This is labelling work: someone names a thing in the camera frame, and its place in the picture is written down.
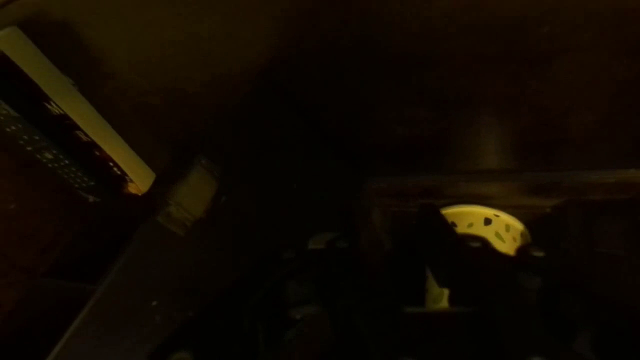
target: white edge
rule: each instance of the white edge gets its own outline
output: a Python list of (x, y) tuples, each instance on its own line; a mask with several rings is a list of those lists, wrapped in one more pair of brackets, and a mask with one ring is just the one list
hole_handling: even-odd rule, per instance
[(127, 174), (127, 193), (151, 188), (154, 171), (120, 138), (74, 84), (23, 37), (19, 29), (0, 33), (0, 53), (10, 57), (113, 163)]

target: white object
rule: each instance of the white object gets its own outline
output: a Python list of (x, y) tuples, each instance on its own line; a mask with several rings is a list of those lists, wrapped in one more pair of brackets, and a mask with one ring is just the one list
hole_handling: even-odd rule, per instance
[(194, 222), (205, 217), (215, 193), (217, 181), (210, 165), (204, 159), (195, 161), (189, 172), (169, 191), (158, 222), (183, 236)]
[(436, 276), (431, 275), (431, 270), (426, 270), (426, 309), (429, 313), (436, 311), (447, 311), (450, 309), (450, 291), (441, 289), (436, 281)]
[(151, 169), (118, 137), (98, 110), (19, 29), (0, 33), (0, 53), (18, 65), (129, 179), (126, 191), (144, 195), (156, 181)]
[(458, 234), (480, 236), (506, 257), (516, 257), (517, 249), (529, 243), (525, 227), (501, 211), (477, 205), (455, 205), (440, 212)]

